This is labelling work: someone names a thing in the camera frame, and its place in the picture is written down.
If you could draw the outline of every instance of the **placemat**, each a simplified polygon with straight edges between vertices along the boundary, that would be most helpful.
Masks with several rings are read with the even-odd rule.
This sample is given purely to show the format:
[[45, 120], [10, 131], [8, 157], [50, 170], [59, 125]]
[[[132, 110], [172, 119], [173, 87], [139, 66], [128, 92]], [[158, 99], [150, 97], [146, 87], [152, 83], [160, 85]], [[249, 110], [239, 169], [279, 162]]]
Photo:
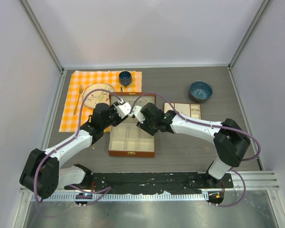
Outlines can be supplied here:
[[[127, 86], [121, 86], [118, 80], [118, 75], [121, 71], [75, 71], [71, 76], [70, 85], [66, 96], [65, 107], [62, 114], [59, 132], [75, 132], [77, 130], [79, 110], [83, 101], [85, 90], [96, 83], [108, 84], [108, 87], [113, 88], [115, 92], [141, 92], [142, 91], [142, 73], [130, 71], [132, 75], [132, 83]], [[79, 94], [80, 86], [82, 86], [82, 93]], [[81, 125], [88, 120], [89, 115], [93, 113], [93, 109], [84, 105]]]

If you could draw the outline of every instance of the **yellow and white gingham tablecloth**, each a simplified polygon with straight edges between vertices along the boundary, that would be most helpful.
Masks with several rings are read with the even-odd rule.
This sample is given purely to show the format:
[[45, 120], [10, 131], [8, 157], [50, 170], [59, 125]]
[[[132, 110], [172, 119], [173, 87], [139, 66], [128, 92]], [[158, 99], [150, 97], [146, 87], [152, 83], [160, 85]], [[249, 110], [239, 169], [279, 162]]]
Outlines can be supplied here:
[[[83, 100], [83, 94], [80, 95], [77, 112], [74, 115], [74, 109], [79, 96], [79, 87], [83, 85], [84, 91], [90, 85], [95, 83], [107, 83], [114, 88], [115, 92], [120, 92], [120, 83], [118, 75], [121, 71], [75, 71], [71, 76], [68, 88], [65, 108], [63, 110], [59, 132], [75, 132], [78, 126], [79, 110]], [[124, 87], [124, 92], [141, 92], [142, 91], [142, 73], [131, 71], [132, 83]], [[93, 113], [93, 109], [84, 105], [81, 116], [81, 125], [88, 120], [89, 115]]]

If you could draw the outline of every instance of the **fork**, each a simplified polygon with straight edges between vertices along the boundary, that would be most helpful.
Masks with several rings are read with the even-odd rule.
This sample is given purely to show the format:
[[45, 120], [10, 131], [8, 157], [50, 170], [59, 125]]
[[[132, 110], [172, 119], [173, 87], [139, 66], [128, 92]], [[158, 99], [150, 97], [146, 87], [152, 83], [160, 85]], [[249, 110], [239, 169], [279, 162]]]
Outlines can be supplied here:
[[82, 85], [79, 86], [79, 96], [78, 96], [78, 100], [77, 100], [77, 103], [76, 103], [76, 106], [75, 106], [75, 110], [74, 110], [74, 115], [76, 114], [77, 112], [77, 107], [78, 107], [78, 103], [79, 103], [79, 98], [80, 98], [80, 95], [83, 93], [84, 91], [84, 88]]

